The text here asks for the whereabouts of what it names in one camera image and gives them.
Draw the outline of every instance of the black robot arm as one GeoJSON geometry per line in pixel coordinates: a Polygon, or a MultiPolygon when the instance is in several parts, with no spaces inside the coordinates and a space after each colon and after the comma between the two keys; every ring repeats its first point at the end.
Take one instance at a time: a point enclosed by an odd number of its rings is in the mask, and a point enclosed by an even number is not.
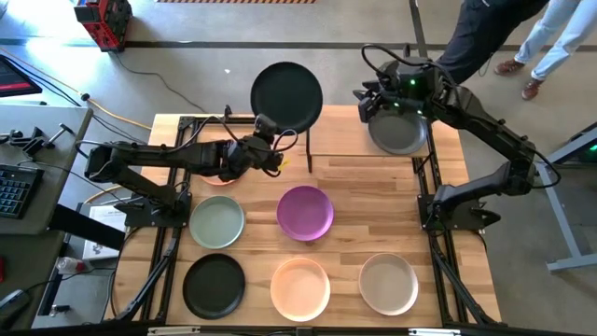
{"type": "Polygon", "coordinates": [[[467,130],[502,154],[508,161],[491,175],[461,186],[439,187],[434,200],[443,212],[450,213],[461,203],[494,194],[525,195],[534,187],[535,145],[526,136],[512,132],[503,120],[490,116],[477,96],[469,89],[444,87],[432,98],[432,108],[425,109],[428,118],[438,119],[449,126],[467,130]]]}
{"type": "Polygon", "coordinates": [[[450,217],[459,204],[494,194],[523,195],[534,188],[534,157],[538,154],[535,145],[526,136],[512,132],[504,120],[485,112],[479,98],[457,86],[439,65],[424,58],[402,59],[374,45],[366,45],[362,51],[377,79],[363,83],[366,91],[354,91],[360,101],[361,121],[369,122],[380,110],[417,113],[430,122],[440,120],[471,132],[508,159],[492,175],[457,187],[440,186],[432,204],[435,215],[450,217]],[[382,49],[396,60],[377,68],[367,59],[366,49],[382,49]]]}
{"type": "Polygon", "coordinates": [[[250,168],[276,176],[280,173],[278,167],[284,154],[271,148],[275,132],[273,121],[258,116],[253,134],[240,139],[232,134],[234,140],[189,141],[180,147],[93,143],[97,147],[90,151],[85,177],[97,183],[116,183],[134,192],[136,201],[116,205],[118,210],[127,214],[129,226],[143,226],[143,223],[184,225],[190,203],[187,190],[177,192],[174,186],[159,186],[130,166],[182,168],[194,175],[218,176],[225,182],[238,179],[250,168]]]}

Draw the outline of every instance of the black pants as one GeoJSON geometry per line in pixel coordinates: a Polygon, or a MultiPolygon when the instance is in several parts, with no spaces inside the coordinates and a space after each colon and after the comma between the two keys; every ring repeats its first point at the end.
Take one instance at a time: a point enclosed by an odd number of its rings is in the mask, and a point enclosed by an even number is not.
{"type": "Polygon", "coordinates": [[[437,60],[460,84],[498,51],[514,29],[531,19],[548,0],[465,0],[456,30],[437,60]]]}

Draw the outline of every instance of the black cable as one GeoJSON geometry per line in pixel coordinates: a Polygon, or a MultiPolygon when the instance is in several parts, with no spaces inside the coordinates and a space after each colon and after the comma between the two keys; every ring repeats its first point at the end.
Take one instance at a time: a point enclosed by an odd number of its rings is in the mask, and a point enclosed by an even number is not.
{"type": "Polygon", "coordinates": [[[480,238],[481,242],[483,243],[483,247],[485,247],[485,252],[487,252],[487,242],[485,242],[485,237],[483,237],[481,232],[477,230],[471,230],[471,232],[475,233],[480,238]]]}
{"type": "Polygon", "coordinates": [[[168,85],[168,82],[166,82],[166,80],[164,79],[164,77],[162,77],[160,74],[155,73],[155,72],[144,72],[144,71],[136,71],[136,70],[131,70],[131,68],[127,67],[126,65],[124,65],[124,63],[122,62],[122,60],[120,59],[120,57],[118,56],[117,53],[113,53],[114,56],[116,56],[116,59],[118,60],[118,62],[120,63],[120,65],[126,69],[128,72],[132,73],[132,74],[136,74],[136,75],[143,75],[143,76],[156,76],[158,77],[161,82],[164,84],[164,86],[166,87],[166,89],[168,89],[168,91],[176,94],[177,96],[179,96],[180,98],[184,99],[187,103],[189,103],[190,105],[197,107],[201,112],[203,113],[207,113],[205,112],[205,109],[203,109],[203,107],[191,102],[187,97],[185,97],[182,93],[180,93],[179,91],[176,91],[175,89],[171,88],[170,85],[168,85]]]}
{"type": "Polygon", "coordinates": [[[127,244],[127,242],[129,241],[129,239],[131,239],[131,237],[137,232],[139,231],[140,228],[132,228],[131,231],[129,232],[129,234],[126,236],[126,238],[124,238],[124,240],[122,241],[122,246],[120,247],[120,250],[118,252],[118,257],[116,260],[116,268],[114,269],[114,271],[112,272],[112,274],[110,274],[110,279],[108,282],[108,295],[107,295],[107,299],[105,301],[105,305],[107,306],[107,304],[110,302],[110,310],[112,311],[112,315],[114,317],[116,317],[118,314],[116,313],[116,308],[114,306],[114,301],[112,300],[112,293],[114,291],[114,283],[116,282],[116,270],[118,269],[118,264],[120,263],[120,256],[122,255],[122,250],[124,250],[124,245],[127,244]]]}
{"type": "Polygon", "coordinates": [[[182,186],[182,185],[186,185],[186,186],[180,190],[180,193],[178,194],[178,197],[176,198],[177,201],[180,201],[180,198],[183,197],[183,194],[190,189],[190,183],[188,183],[187,181],[178,182],[174,185],[174,187],[176,188],[176,187],[182,186]]]}
{"type": "Polygon", "coordinates": [[[536,154],[539,158],[541,158],[541,160],[543,160],[543,162],[553,171],[553,173],[556,174],[556,181],[548,184],[548,185],[543,185],[543,186],[533,186],[533,189],[547,189],[547,188],[552,188],[555,187],[557,185],[560,184],[560,182],[562,182],[562,174],[560,174],[560,172],[558,172],[558,170],[556,169],[556,167],[553,166],[553,163],[551,163],[543,154],[539,153],[538,150],[536,149],[532,149],[534,154],[536,154]]]}
{"type": "Polygon", "coordinates": [[[399,61],[401,63],[404,63],[406,65],[410,65],[410,66],[422,66],[422,65],[429,64],[428,62],[425,62],[425,63],[412,63],[412,62],[409,62],[409,61],[401,58],[395,52],[389,50],[388,48],[386,48],[384,46],[380,46],[380,45],[376,45],[376,44],[366,44],[365,46],[363,46],[361,48],[361,57],[363,58],[363,61],[365,61],[365,63],[371,69],[373,69],[378,75],[382,75],[382,76],[387,76],[387,75],[384,72],[382,72],[382,70],[380,70],[377,66],[373,65],[373,63],[369,60],[369,58],[367,57],[367,53],[366,53],[367,49],[381,50],[381,51],[385,52],[386,54],[392,56],[397,61],[399,61]]]}
{"type": "MultiPolygon", "coordinates": [[[[474,120],[478,120],[481,122],[485,122],[487,124],[490,124],[494,127],[496,127],[497,125],[493,124],[493,122],[488,121],[486,119],[483,118],[479,118],[476,116],[469,116],[471,119],[474,120]]],[[[548,184],[548,185],[544,185],[544,186],[533,186],[532,189],[547,189],[547,188],[552,188],[557,186],[558,184],[560,184],[560,182],[562,182],[562,174],[560,174],[560,172],[558,172],[558,170],[556,169],[556,167],[553,165],[553,163],[551,163],[551,161],[548,160],[548,158],[545,157],[545,155],[541,154],[538,150],[529,147],[529,150],[531,150],[536,156],[538,156],[539,158],[541,158],[541,160],[543,160],[543,162],[549,167],[549,169],[551,169],[553,171],[553,173],[555,173],[556,175],[556,181],[548,184]]]]}
{"type": "Polygon", "coordinates": [[[486,64],[485,70],[481,72],[481,69],[479,69],[479,77],[485,77],[485,75],[487,75],[487,72],[489,71],[489,67],[492,64],[492,58],[493,58],[494,54],[495,54],[495,52],[492,52],[489,55],[489,60],[487,60],[487,62],[485,63],[486,64]]]}
{"type": "Polygon", "coordinates": [[[7,58],[7,60],[9,60],[11,63],[13,63],[15,66],[19,67],[20,70],[22,70],[23,72],[27,73],[29,76],[35,77],[45,83],[47,83],[48,85],[50,85],[52,88],[56,89],[58,92],[62,93],[64,96],[62,96],[62,98],[66,99],[66,101],[68,101],[69,103],[76,105],[76,106],[80,106],[79,103],[76,102],[75,99],[71,98],[71,96],[69,96],[66,92],[64,92],[63,90],[61,90],[59,87],[57,87],[56,85],[54,85],[53,83],[51,83],[49,80],[42,78],[39,75],[34,74],[33,72],[27,70],[25,67],[23,67],[22,65],[20,65],[19,63],[17,63],[15,60],[8,58],[7,56],[5,56],[7,58]]]}
{"type": "Polygon", "coordinates": [[[28,160],[28,161],[21,161],[21,162],[17,163],[17,165],[18,165],[18,166],[20,166],[20,165],[22,165],[23,163],[34,163],[34,164],[41,164],[41,165],[45,165],[45,166],[47,166],[47,167],[52,167],[52,168],[60,169],[60,170],[62,170],[62,171],[64,171],[64,172],[66,172],[66,173],[68,173],[68,174],[72,174],[72,175],[74,175],[74,176],[76,176],[76,177],[80,178],[81,180],[83,180],[83,181],[85,181],[86,183],[88,183],[88,184],[90,184],[90,185],[94,186],[95,188],[97,188],[97,189],[99,189],[99,190],[103,191],[104,193],[107,193],[107,194],[110,194],[110,195],[112,195],[112,197],[114,197],[115,199],[119,200],[121,203],[124,203],[124,204],[126,204],[126,202],[122,201],[122,200],[121,200],[121,199],[120,199],[120,198],[119,198],[117,195],[115,195],[115,194],[114,194],[112,191],[108,191],[108,190],[106,190],[106,189],[104,189],[104,188],[102,188],[102,187],[96,186],[95,184],[91,183],[91,182],[90,182],[90,181],[89,181],[87,178],[85,178],[85,177],[83,177],[83,176],[81,176],[81,175],[79,175],[79,174],[77,174],[77,173],[75,173],[75,172],[73,172],[73,171],[71,171],[71,170],[68,170],[68,169],[66,169],[66,168],[62,168],[62,167],[59,167],[59,166],[56,166],[56,165],[53,165],[53,164],[49,164],[49,163],[45,163],[45,162],[40,162],[40,161],[31,161],[31,160],[28,160]]]}
{"type": "MultiPolygon", "coordinates": [[[[239,144],[246,145],[247,147],[249,147],[249,148],[251,148],[253,150],[263,151],[263,152],[266,152],[266,153],[281,153],[281,152],[285,152],[288,149],[294,147],[297,144],[297,142],[299,141],[299,134],[295,132],[295,134],[296,134],[295,140],[292,142],[292,144],[290,144],[290,145],[288,145],[288,146],[286,146],[284,148],[272,150],[272,149],[254,147],[254,146],[251,146],[251,145],[247,144],[242,139],[239,139],[236,136],[236,134],[234,134],[234,132],[230,129],[230,127],[226,124],[226,122],[223,119],[221,119],[219,117],[216,117],[216,116],[210,116],[208,119],[216,119],[216,120],[218,120],[219,123],[224,127],[224,129],[226,130],[226,132],[228,132],[228,134],[230,135],[230,137],[232,138],[232,140],[236,141],[239,144]]],[[[181,145],[179,147],[176,147],[176,148],[173,148],[173,149],[170,149],[170,150],[166,150],[166,151],[140,150],[140,149],[134,149],[134,148],[125,148],[125,147],[121,147],[121,146],[110,144],[110,143],[101,143],[101,142],[91,141],[91,140],[79,140],[79,141],[76,142],[76,144],[77,145],[87,144],[87,145],[95,145],[95,146],[100,146],[100,147],[109,147],[109,148],[123,150],[123,151],[131,152],[131,153],[134,152],[134,153],[148,153],[148,154],[151,154],[151,153],[172,154],[172,153],[175,153],[175,152],[177,152],[179,150],[182,150],[182,149],[190,146],[191,143],[192,143],[192,141],[198,136],[198,134],[201,131],[201,129],[203,128],[203,126],[205,124],[207,124],[208,119],[204,120],[201,123],[200,127],[191,135],[191,137],[183,145],[181,145]]]]}
{"type": "MultiPolygon", "coordinates": [[[[361,56],[363,57],[363,61],[365,61],[365,63],[371,69],[373,69],[378,75],[387,77],[387,75],[382,70],[380,70],[377,66],[373,65],[373,63],[368,59],[367,54],[366,54],[367,49],[381,50],[381,51],[385,52],[386,54],[392,56],[395,60],[397,60],[401,63],[404,63],[406,65],[409,65],[409,66],[425,66],[425,65],[434,66],[435,68],[439,69],[439,71],[441,71],[441,73],[450,82],[450,85],[452,86],[452,88],[454,90],[456,90],[456,88],[458,88],[458,84],[456,83],[454,78],[451,76],[450,72],[438,63],[435,63],[432,61],[428,61],[428,62],[424,62],[424,63],[412,63],[412,62],[406,61],[405,59],[401,58],[395,52],[389,50],[388,48],[386,48],[384,46],[380,46],[380,45],[376,45],[376,44],[366,44],[365,46],[363,46],[361,48],[361,56]]],[[[455,95],[456,95],[456,103],[458,103],[458,106],[462,109],[463,105],[461,103],[460,94],[458,94],[458,91],[456,92],[455,95]]]]}
{"type": "Polygon", "coordinates": [[[39,85],[43,86],[44,88],[46,88],[46,90],[48,90],[48,91],[50,91],[50,92],[54,93],[55,95],[57,95],[57,96],[59,96],[59,97],[63,98],[63,99],[64,99],[64,100],[66,100],[68,103],[70,103],[70,104],[72,104],[72,103],[73,103],[73,102],[71,102],[71,101],[70,101],[70,100],[69,100],[67,97],[65,97],[65,96],[61,95],[60,93],[58,93],[58,92],[54,91],[53,89],[51,89],[51,88],[50,88],[50,87],[49,87],[47,84],[45,84],[43,81],[41,81],[41,80],[39,80],[39,79],[32,79],[32,81],[34,81],[35,83],[37,83],[37,84],[39,84],[39,85]]]}
{"type": "Polygon", "coordinates": [[[141,140],[141,139],[139,139],[139,138],[136,138],[136,137],[134,137],[134,136],[130,135],[130,134],[129,134],[129,133],[127,133],[126,131],[124,131],[124,130],[120,129],[118,126],[116,126],[116,125],[114,125],[114,124],[112,124],[112,123],[108,122],[106,119],[103,119],[103,118],[101,118],[100,116],[96,116],[96,115],[93,115],[92,117],[93,117],[93,118],[95,119],[95,121],[97,121],[97,122],[98,122],[100,125],[104,126],[104,128],[106,128],[108,131],[110,131],[110,132],[112,132],[112,133],[114,133],[114,134],[118,134],[118,135],[120,135],[120,136],[122,136],[122,137],[124,137],[124,138],[126,138],[126,139],[129,139],[129,140],[131,140],[131,141],[133,141],[133,142],[135,142],[135,143],[137,143],[137,144],[146,145],[146,142],[145,142],[145,141],[143,141],[143,140],[141,140]]]}
{"type": "MultiPolygon", "coordinates": [[[[72,278],[74,278],[74,277],[75,277],[75,276],[77,276],[77,275],[81,275],[81,274],[89,274],[89,273],[93,273],[93,272],[95,272],[95,271],[100,271],[100,270],[110,270],[110,271],[114,271],[115,269],[113,269],[113,268],[106,268],[106,267],[98,267],[98,268],[94,268],[94,269],[92,269],[92,270],[89,270],[89,271],[85,271],[85,272],[81,272],[81,273],[76,273],[76,274],[73,274],[73,275],[71,275],[71,276],[67,276],[67,277],[65,277],[65,278],[62,278],[62,279],[60,279],[60,281],[59,281],[59,282],[66,281],[66,280],[68,280],[68,279],[72,279],[72,278]]],[[[57,280],[58,280],[58,279],[54,279],[54,280],[46,280],[46,281],[43,281],[43,282],[37,283],[37,284],[35,284],[35,285],[32,285],[32,286],[29,286],[29,287],[27,287],[27,288],[26,288],[26,289],[25,289],[23,292],[29,292],[31,289],[33,289],[33,288],[35,288],[35,287],[39,287],[39,286],[42,286],[42,285],[47,285],[47,284],[50,284],[50,283],[56,282],[57,280]]]]}

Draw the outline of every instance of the keyboard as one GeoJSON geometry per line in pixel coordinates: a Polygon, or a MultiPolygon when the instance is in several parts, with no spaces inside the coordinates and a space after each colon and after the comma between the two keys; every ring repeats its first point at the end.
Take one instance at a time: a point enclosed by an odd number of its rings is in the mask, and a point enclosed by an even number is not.
{"type": "Polygon", "coordinates": [[[42,169],[0,164],[0,217],[21,219],[43,174],[42,169]]]}

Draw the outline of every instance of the brown shoe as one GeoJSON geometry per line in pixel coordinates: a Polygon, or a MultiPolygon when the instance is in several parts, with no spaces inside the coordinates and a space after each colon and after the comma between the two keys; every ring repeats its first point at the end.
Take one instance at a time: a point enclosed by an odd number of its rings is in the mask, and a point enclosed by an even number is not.
{"type": "Polygon", "coordinates": [[[537,94],[539,94],[539,87],[541,87],[541,84],[543,84],[544,81],[545,80],[534,78],[531,79],[524,87],[524,90],[522,90],[522,99],[531,100],[535,98],[537,94]]]}
{"type": "Polygon", "coordinates": [[[499,63],[493,71],[496,75],[499,76],[507,76],[513,75],[519,72],[524,67],[524,63],[516,62],[515,60],[505,61],[503,63],[499,63]]]}

